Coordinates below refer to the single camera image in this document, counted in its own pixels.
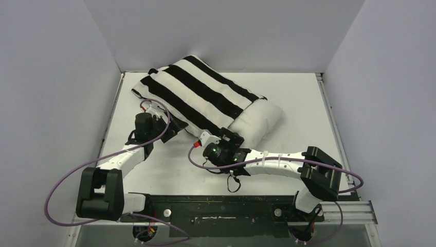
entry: pillow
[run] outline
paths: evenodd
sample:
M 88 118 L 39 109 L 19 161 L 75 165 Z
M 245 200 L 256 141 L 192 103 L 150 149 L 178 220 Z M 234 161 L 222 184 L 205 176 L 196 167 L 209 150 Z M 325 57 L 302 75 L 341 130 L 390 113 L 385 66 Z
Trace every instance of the pillow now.
M 261 95 L 220 75 L 196 56 L 160 69 L 151 69 L 132 92 L 156 99 L 172 115 L 188 123 L 186 130 L 220 135 L 224 127 L 242 136 L 243 147 L 254 148 L 282 116 L 282 110 Z

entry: gray wall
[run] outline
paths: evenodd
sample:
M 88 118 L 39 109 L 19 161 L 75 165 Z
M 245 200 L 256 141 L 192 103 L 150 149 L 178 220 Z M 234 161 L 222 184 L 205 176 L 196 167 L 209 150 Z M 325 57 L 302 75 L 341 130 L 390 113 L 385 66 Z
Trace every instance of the gray wall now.
M 384 246 L 434 246 L 436 2 L 366 0 L 325 73 Z
M 364 0 L 84 0 L 121 70 L 323 72 Z
M 67 171 L 96 157 L 119 70 L 86 6 L 74 1 L 0 1 L 1 246 L 63 246 L 44 199 Z M 51 202 L 74 214 L 77 174 Z

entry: white table surface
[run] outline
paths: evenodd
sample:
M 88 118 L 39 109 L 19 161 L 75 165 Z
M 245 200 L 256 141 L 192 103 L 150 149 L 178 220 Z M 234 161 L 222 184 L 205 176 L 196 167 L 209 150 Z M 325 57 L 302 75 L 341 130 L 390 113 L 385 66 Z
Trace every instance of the white table surface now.
M 126 73 L 104 142 L 102 155 L 119 151 L 134 129 L 135 115 L 140 113 L 140 99 L 131 88 L 146 73 Z M 274 153 L 305 151 L 316 146 L 340 161 L 339 151 L 321 96 L 315 74 L 291 73 L 223 73 L 237 84 L 262 94 L 280 106 L 284 118 L 265 136 L 257 150 Z M 137 165 L 124 178 L 124 192 L 152 195 L 294 195 L 304 184 L 296 179 L 274 176 L 240 176 L 242 187 L 229 193 L 226 174 L 215 175 L 191 165 L 187 153 L 195 138 L 185 131 L 163 144 L 157 141 L 150 157 Z M 202 149 L 193 158 L 203 163 Z M 230 181 L 231 189 L 236 184 Z M 346 177 L 341 176 L 340 190 L 347 189 Z

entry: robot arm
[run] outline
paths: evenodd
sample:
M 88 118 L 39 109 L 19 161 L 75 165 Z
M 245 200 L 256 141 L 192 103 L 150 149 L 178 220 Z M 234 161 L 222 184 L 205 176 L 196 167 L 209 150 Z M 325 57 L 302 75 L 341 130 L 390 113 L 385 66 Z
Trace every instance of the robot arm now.
M 137 114 L 135 130 L 130 133 L 122 148 L 122 151 L 127 151 L 95 168 L 87 167 L 83 170 L 76 204 L 77 216 L 116 221 L 123 214 L 144 210 L 146 196 L 124 193 L 123 179 L 136 165 L 147 159 L 153 150 L 153 143 L 130 149 L 159 136 L 168 122 L 168 118 L 163 116 L 164 113 L 153 104 L 146 112 Z M 160 139 L 167 142 L 187 125 L 172 117 L 167 131 Z
M 239 148 L 243 138 L 237 134 L 226 133 L 223 138 L 212 136 L 207 131 L 199 138 L 201 146 L 206 145 L 203 156 L 216 166 L 231 165 L 240 162 L 247 164 L 230 169 L 221 169 L 223 173 L 237 175 L 270 174 L 302 180 L 305 187 L 297 192 L 294 207 L 305 213 L 311 213 L 321 201 L 336 201 L 339 192 L 341 173 L 333 169 L 311 166 L 307 163 L 285 160 L 286 157 L 311 160 L 342 168 L 333 158 L 317 147 L 308 147 L 305 152 L 269 153 Z

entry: screw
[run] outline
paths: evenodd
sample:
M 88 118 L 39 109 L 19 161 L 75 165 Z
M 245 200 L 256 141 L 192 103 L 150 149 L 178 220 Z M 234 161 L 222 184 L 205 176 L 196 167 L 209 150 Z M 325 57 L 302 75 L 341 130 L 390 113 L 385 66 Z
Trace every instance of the screw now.
M 164 211 L 163 211 L 163 216 L 165 216 L 165 217 L 169 217 L 171 215 L 171 210 L 169 210 L 169 209 L 165 209 Z
M 276 210 L 274 210 L 274 215 L 277 217 L 282 216 L 282 210 L 279 208 L 276 208 Z

